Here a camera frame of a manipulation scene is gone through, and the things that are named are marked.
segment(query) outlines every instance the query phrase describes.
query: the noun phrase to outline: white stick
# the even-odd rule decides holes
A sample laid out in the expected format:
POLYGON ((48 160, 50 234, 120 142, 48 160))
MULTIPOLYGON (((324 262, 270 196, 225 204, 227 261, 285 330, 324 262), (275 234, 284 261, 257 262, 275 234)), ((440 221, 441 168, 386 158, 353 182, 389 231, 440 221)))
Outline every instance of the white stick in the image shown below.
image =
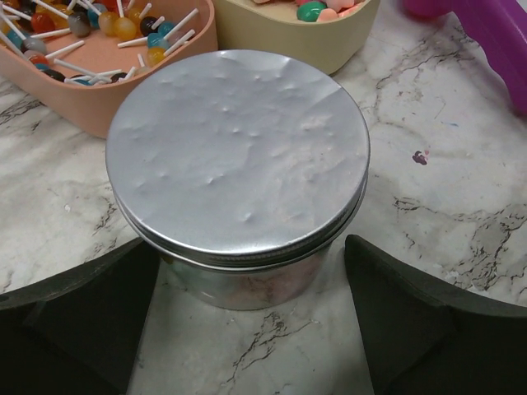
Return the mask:
POLYGON ((174 45, 172 45, 170 48, 168 48, 164 55, 165 57, 167 57, 168 55, 170 55, 171 53, 173 53, 174 51, 177 50, 177 48, 179 48, 180 46, 182 46, 183 44, 185 44, 185 41, 188 40, 190 37, 192 37, 196 32, 194 31, 194 29, 188 31, 187 33, 185 33, 185 35, 183 37, 181 37, 180 39, 178 39, 174 45))
POLYGON ((183 18, 181 20, 180 23, 178 23, 176 26, 174 26, 172 28, 171 31, 169 31, 166 35, 165 35, 165 40, 168 41, 168 39, 170 37, 172 37, 173 35, 175 35, 188 21, 190 21, 192 18, 194 18, 195 15, 198 15, 199 14, 199 11, 197 8, 194 8, 185 18, 183 18))
POLYGON ((7 47, 9 47, 11 49, 11 51, 13 51, 14 53, 16 53, 18 56, 20 56, 21 58, 23 58, 24 60, 26 60, 27 62, 31 63, 30 60, 28 58, 26 58, 24 56, 24 54, 22 53, 22 51, 20 51, 16 45, 14 45, 10 39, 7 38, 7 36, 5 34, 2 33, 2 31, 0 30, 0 40, 2 40, 6 45, 7 47))
POLYGON ((150 8, 152 8, 152 3, 149 2, 141 11, 141 13, 139 14, 139 19, 142 19, 144 18, 147 13, 150 11, 150 8))
POLYGON ((63 60, 60 60, 60 59, 54 59, 53 61, 54 61, 55 64, 58 64, 59 66, 62 66, 62 67, 65 67, 65 68, 69 68, 70 70, 73 70, 75 72, 81 72, 82 74, 86 74, 87 76, 99 77, 99 79, 101 81, 112 82, 112 80, 110 80, 108 77, 101 76, 101 75, 97 74, 96 72, 92 72, 90 70, 86 70, 85 68, 80 67, 80 66, 76 66, 75 64, 71 64, 69 62, 64 62, 63 60))
POLYGON ((46 59, 55 58, 59 55, 62 55, 63 53, 73 51, 74 49, 77 49, 79 47, 82 47, 84 45, 84 40, 81 39, 80 41, 77 41, 76 43, 70 44, 67 47, 61 48, 56 50, 55 52, 48 53, 46 55, 46 59))
POLYGON ((140 39, 131 39, 130 41, 124 41, 123 43, 118 43, 119 48, 133 47, 134 45, 146 44, 148 37, 141 37, 140 39))
POLYGON ((11 27, 11 30, 13 30, 17 36, 19 36, 22 40, 25 40, 27 39, 27 37, 24 36, 24 33, 22 33, 16 26, 13 22, 11 22, 9 19, 7 19, 7 16, 6 14, 4 14, 3 12, 0 12, 0 18, 2 18, 4 20, 4 22, 6 22, 6 24, 11 27))
POLYGON ((132 78, 135 72, 137 71, 137 69, 138 69, 137 67, 132 66, 132 68, 130 68, 130 71, 126 74, 126 77, 124 78, 124 80, 126 81, 132 78))
POLYGON ((117 9, 119 10, 119 17, 124 18, 123 0, 117 0, 117 9))
POLYGON ((19 16, 22 19, 25 19, 26 21, 31 21, 31 17, 29 15, 26 15, 24 12, 20 12, 16 10, 13 7, 6 6, 5 4, 2 5, 2 8, 6 11, 9 11, 11 14, 19 16))
POLYGON ((91 9, 97 16, 100 16, 101 12, 96 8, 96 6, 94 6, 93 4, 91 4, 89 1, 82 1, 81 2, 83 4, 85 4, 89 9, 91 9))
POLYGON ((159 25, 163 23, 164 21, 165 21, 165 17, 160 16, 159 18, 157 18, 157 21, 155 21, 154 24, 152 25, 152 29, 157 29, 159 25))
MULTIPOLYGON (((123 70, 118 68, 116 70, 110 70, 108 72, 98 72, 97 76, 108 77, 108 76, 113 76, 114 74, 117 74, 118 72, 123 72, 123 70)), ((81 77, 75 77, 73 79, 74 80, 83 80, 83 81, 89 81, 89 80, 96 80, 97 81, 99 79, 99 77, 81 76, 81 77)))
POLYGON ((38 4, 42 8, 45 8, 49 12, 52 12, 56 16, 60 16, 61 18, 64 18, 66 21, 68 20, 68 16, 64 14, 63 12, 59 11, 57 8, 51 7, 49 4, 43 2, 42 0, 31 0, 32 2, 38 4))
POLYGON ((64 78, 64 83, 65 84, 69 84, 69 85, 87 86, 87 85, 84 85, 84 84, 80 83, 79 81, 76 81, 75 79, 72 79, 72 78, 64 78))
POLYGON ((67 35, 70 32, 71 30, 69 30, 69 27, 67 27, 66 29, 53 30, 53 31, 48 31, 46 33, 39 33, 37 35, 32 35, 31 38, 32 39, 47 39, 48 37, 54 37, 56 35, 67 35))

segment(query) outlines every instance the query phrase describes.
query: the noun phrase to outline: beige container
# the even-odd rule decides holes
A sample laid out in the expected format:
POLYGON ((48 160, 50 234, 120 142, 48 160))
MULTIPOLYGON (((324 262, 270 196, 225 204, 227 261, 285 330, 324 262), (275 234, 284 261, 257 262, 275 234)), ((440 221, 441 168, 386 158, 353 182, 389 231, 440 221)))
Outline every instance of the beige container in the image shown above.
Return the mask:
POLYGON ((212 0, 220 49, 256 49, 296 58, 331 74, 366 42, 380 0, 364 0, 354 12, 330 22, 296 19, 294 2, 212 0))
MULTIPOLYGON (((142 8, 146 3, 147 0, 137 0, 135 7, 142 8)), ((155 70, 177 60, 217 50, 214 8, 211 0, 178 0, 177 2, 152 0, 152 5, 150 15, 163 15, 167 21, 180 21, 194 8, 199 10, 199 14, 182 29, 183 32, 190 29, 196 30, 194 38, 156 65, 150 72, 111 85, 68 85, 39 72, 35 66, 25 62, 9 49, 0 46, 0 74, 79 128, 93 136, 106 138, 117 109, 142 80, 155 70)), ((48 51, 53 52, 78 40, 73 35, 67 35, 50 40, 46 42, 46 45, 48 51)), ((115 37, 105 37, 100 30, 92 31, 90 36, 84 40, 86 41, 84 46, 64 55, 62 60, 94 72, 118 68, 128 71, 131 66, 138 67, 138 53, 141 53, 146 60, 146 45, 118 49, 119 40, 115 37)), ((78 74, 78 72, 63 67, 53 66, 53 69, 63 73, 66 77, 78 74)))

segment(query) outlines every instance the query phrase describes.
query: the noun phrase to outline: peach bowl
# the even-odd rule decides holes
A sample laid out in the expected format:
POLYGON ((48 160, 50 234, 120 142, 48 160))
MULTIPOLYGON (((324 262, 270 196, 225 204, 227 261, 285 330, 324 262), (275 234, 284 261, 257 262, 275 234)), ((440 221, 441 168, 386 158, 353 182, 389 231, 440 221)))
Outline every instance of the peach bowl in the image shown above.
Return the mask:
MULTIPOLYGON (((142 8, 147 0, 137 0, 135 7, 142 8)), ((24 61, 6 47, 0 46, 0 75, 4 76, 22 90, 39 99, 43 104, 62 115, 84 131, 96 137, 106 138, 108 128, 115 112, 126 96, 141 81, 156 70, 183 58, 217 50, 215 13, 211 0, 152 0, 150 15, 164 16, 167 21, 177 23, 194 8, 199 10, 182 29, 196 31, 188 44, 167 56, 153 69, 127 81, 101 86, 76 86, 55 81, 40 72, 35 66, 24 61)), ((79 39, 66 35, 46 42, 49 52, 72 44, 79 39)), ((138 67, 138 53, 146 60, 147 46, 117 48, 117 38, 105 37, 100 30, 93 30, 84 39, 81 48, 61 57, 62 60, 82 66, 94 72, 114 69, 128 71, 138 67)), ((54 65, 54 70, 71 77, 77 72, 54 65)))

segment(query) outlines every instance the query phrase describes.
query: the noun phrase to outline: white marble countertop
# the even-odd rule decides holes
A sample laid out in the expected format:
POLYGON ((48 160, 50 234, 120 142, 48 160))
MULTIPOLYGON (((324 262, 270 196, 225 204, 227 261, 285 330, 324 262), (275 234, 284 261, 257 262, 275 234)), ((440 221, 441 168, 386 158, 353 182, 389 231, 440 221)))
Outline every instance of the white marble countertop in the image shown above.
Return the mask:
MULTIPOLYGON (((364 49, 335 78, 371 132, 368 189, 347 233, 527 306, 527 123, 456 18, 417 23, 385 0, 364 49)), ((7 81, 0 131, 0 293, 135 237, 114 205, 103 141, 7 81)), ((269 311, 206 306, 162 268, 129 393, 371 394, 342 241, 305 295, 269 311)))

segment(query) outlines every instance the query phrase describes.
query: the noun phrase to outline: screw-top lid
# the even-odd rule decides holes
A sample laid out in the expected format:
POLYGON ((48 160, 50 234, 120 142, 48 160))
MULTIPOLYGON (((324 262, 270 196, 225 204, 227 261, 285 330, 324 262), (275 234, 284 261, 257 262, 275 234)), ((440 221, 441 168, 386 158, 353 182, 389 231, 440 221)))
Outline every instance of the screw-top lid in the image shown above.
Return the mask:
POLYGON ((106 147, 133 228, 221 267, 292 260, 327 243, 359 202, 369 157, 364 118, 337 82, 249 50, 148 77, 120 106, 106 147))

